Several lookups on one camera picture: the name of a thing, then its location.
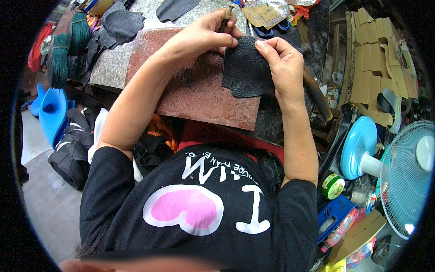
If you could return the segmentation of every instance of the granite slab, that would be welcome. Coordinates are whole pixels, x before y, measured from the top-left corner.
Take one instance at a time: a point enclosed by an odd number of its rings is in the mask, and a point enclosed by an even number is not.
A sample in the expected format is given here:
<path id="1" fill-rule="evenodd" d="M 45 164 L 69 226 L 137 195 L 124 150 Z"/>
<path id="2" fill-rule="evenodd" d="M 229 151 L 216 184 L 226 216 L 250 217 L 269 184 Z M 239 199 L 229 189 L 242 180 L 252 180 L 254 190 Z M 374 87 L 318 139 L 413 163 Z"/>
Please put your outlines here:
<path id="1" fill-rule="evenodd" d="M 140 31 L 134 42 L 125 85 L 142 64 L 182 28 Z M 254 130 L 259 97 L 234 98 L 222 87 L 224 60 L 216 52 L 201 55 L 169 81 L 157 114 Z"/>
<path id="2" fill-rule="evenodd" d="M 143 30 L 186 27 L 198 17 L 231 4 L 228 0 L 200 0 L 197 6 L 182 15 L 180 18 L 173 22 L 168 21 L 162 23 L 156 16 L 156 9 L 162 2 L 163 0 L 136 0 L 133 3 L 130 11 L 142 12 L 143 16 L 146 18 L 144 20 Z M 238 19 L 236 26 L 245 33 L 246 18 L 241 9 L 236 6 L 233 9 L 233 12 Z M 113 50 L 103 51 L 94 65 L 89 83 L 100 85 L 102 87 L 107 86 L 118 88 L 119 91 L 121 91 L 124 88 L 125 76 L 127 74 L 128 61 L 133 48 L 133 42 L 134 40 L 126 44 L 118 45 Z"/>

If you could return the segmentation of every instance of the orange cloth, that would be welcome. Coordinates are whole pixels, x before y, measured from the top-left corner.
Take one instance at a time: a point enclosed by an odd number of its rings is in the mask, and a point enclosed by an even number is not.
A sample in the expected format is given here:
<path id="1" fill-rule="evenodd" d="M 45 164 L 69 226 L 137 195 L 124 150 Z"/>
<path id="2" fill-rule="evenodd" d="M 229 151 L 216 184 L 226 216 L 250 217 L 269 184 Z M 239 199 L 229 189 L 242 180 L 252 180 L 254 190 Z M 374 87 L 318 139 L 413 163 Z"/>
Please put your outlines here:
<path id="1" fill-rule="evenodd" d="M 292 26 L 296 26 L 296 24 L 298 23 L 298 20 L 304 16 L 305 19 L 308 19 L 310 17 L 310 15 L 308 14 L 308 12 L 310 11 L 311 7 L 317 5 L 320 2 L 320 0 L 316 0 L 316 2 L 314 4 L 312 4 L 311 6 L 298 6 L 298 5 L 294 5 L 294 10 L 296 11 L 296 15 L 293 17 L 293 21 L 291 22 Z"/>
<path id="2" fill-rule="evenodd" d="M 166 144 L 172 149 L 172 151 L 174 151 L 174 153 L 177 152 L 178 143 L 172 126 L 165 120 L 162 120 L 157 114 L 154 114 L 151 118 L 151 121 L 147 126 L 147 133 L 156 137 L 163 135 L 166 139 Z"/>

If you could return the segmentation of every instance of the person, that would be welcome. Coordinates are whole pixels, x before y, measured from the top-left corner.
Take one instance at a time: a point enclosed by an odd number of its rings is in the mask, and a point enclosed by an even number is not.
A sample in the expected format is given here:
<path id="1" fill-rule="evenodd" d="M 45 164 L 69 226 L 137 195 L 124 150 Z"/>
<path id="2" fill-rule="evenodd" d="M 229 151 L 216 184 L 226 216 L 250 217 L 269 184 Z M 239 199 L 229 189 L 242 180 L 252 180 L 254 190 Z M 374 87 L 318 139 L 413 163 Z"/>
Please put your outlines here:
<path id="1" fill-rule="evenodd" d="M 137 71 L 107 116 L 80 206 L 88 253 L 138 248 L 196 248 L 254 257 L 235 271 L 308 271 L 318 239 L 318 159 L 305 108 L 303 56 L 281 38 L 256 41 L 269 62 L 284 127 L 284 173 L 276 197 L 247 154 L 185 147 L 135 185 L 133 147 L 174 73 L 209 50 L 236 47 L 242 32 L 225 9 L 173 36 Z M 77 271 L 77 260 L 63 271 Z"/>

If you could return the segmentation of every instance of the wooden handle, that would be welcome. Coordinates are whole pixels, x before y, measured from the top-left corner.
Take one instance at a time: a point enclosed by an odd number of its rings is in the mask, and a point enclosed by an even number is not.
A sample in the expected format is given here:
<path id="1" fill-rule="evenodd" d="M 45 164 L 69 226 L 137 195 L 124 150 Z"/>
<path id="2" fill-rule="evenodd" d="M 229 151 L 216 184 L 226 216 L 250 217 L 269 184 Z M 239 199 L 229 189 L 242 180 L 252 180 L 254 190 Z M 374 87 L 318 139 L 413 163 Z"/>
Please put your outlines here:
<path id="1" fill-rule="evenodd" d="M 307 88 L 325 121 L 331 120 L 331 108 L 320 90 L 319 85 L 317 85 L 316 80 L 306 66 L 304 67 L 304 86 Z"/>

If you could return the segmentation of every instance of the gray floor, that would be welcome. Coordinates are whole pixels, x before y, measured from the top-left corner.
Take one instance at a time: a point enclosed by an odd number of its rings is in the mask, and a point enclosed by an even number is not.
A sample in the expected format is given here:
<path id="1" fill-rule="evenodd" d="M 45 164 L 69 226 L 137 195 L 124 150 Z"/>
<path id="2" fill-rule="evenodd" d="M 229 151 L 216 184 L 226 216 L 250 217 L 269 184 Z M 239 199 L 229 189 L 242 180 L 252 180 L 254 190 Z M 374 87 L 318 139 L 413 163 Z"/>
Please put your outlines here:
<path id="1" fill-rule="evenodd" d="M 80 242 L 79 208 L 81 193 L 66 184 L 48 164 L 53 152 L 39 120 L 29 111 L 23 116 L 22 164 L 29 181 L 23 185 L 27 213 L 45 249 L 56 263 L 71 259 Z"/>

